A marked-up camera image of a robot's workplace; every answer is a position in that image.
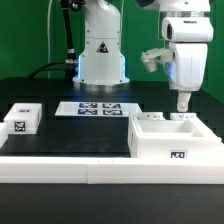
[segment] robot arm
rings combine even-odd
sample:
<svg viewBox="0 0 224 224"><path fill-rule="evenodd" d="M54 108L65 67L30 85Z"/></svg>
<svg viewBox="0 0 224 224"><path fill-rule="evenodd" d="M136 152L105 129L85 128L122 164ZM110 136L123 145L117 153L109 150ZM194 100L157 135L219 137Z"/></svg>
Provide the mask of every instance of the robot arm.
<svg viewBox="0 0 224 224"><path fill-rule="evenodd" d="M205 12L210 11L209 0L136 0L145 9L159 9L160 36L164 49L142 54L149 72L157 69L158 60L168 75L170 90L178 92L177 110L186 112L192 91L201 87L206 58L206 42L212 41L213 28Z"/></svg>

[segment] black tabletop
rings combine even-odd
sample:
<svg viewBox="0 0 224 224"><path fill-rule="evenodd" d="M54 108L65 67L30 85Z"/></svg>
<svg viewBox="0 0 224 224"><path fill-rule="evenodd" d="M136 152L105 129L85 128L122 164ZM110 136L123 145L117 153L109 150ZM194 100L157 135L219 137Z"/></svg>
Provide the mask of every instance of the black tabletop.
<svg viewBox="0 0 224 224"><path fill-rule="evenodd" d="M144 112L163 112L169 119L176 100L168 84L134 82L128 90L96 93L74 89L61 79L10 78L0 82L0 119L14 103L41 103L43 117L36 135L9 135L0 155L130 157L128 118L56 117L61 101L138 103ZM189 112L224 137L224 105L203 90L194 94Z"/></svg>
<svg viewBox="0 0 224 224"><path fill-rule="evenodd" d="M176 112L168 84L134 82L108 94L74 89L57 79L10 78L0 82L0 119L14 103L41 103L37 135L10 135L0 155L124 156L127 118L55 117L61 101L138 103L145 112ZM189 112L224 139L224 105L203 90L193 94ZM0 184L1 223L220 224L223 185Z"/></svg>

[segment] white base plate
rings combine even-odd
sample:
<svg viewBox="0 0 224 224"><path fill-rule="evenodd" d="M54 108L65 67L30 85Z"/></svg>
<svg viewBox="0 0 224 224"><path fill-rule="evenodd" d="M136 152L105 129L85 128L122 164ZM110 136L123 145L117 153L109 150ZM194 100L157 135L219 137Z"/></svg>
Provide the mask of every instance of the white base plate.
<svg viewBox="0 0 224 224"><path fill-rule="evenodd" d="M60 102L55 116L129 117L139 112L136 103Z"/></svg>

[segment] white container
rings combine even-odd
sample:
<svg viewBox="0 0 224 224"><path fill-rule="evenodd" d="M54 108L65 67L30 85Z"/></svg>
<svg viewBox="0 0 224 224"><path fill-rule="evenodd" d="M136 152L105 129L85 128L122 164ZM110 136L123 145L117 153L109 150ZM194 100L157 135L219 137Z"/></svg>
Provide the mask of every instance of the white container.
<svg viewBox="0 0 224 224"><path fill-rule="evenodd" d="M149 113L129 118L128 145L132 158L205 159L222 146L195 114L171 114L172 120Z"/></svg>
<svg viewBox="0 0 224 224"><path fill-rule="evenodd" d="M4 118L8 134L36 134L42 117L39 103L15 103Z"/></svg>
<svg viewBox="0 0 224 224"><path fill-rule="evenodd" d="M7 124L0 123L0 148L4 145L7 139L8 139Z"/></svg>

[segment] open box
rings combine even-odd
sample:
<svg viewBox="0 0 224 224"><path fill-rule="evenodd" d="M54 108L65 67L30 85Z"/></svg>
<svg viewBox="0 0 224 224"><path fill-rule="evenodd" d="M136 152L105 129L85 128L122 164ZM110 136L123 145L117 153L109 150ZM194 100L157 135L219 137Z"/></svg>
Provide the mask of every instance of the open box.
<svg viewBox="0 0 224 224"><path fill-rule="evenodd" d="M222 143L196 114L141 113L129 118L128 145L132 158L203 159Z"/></svg>

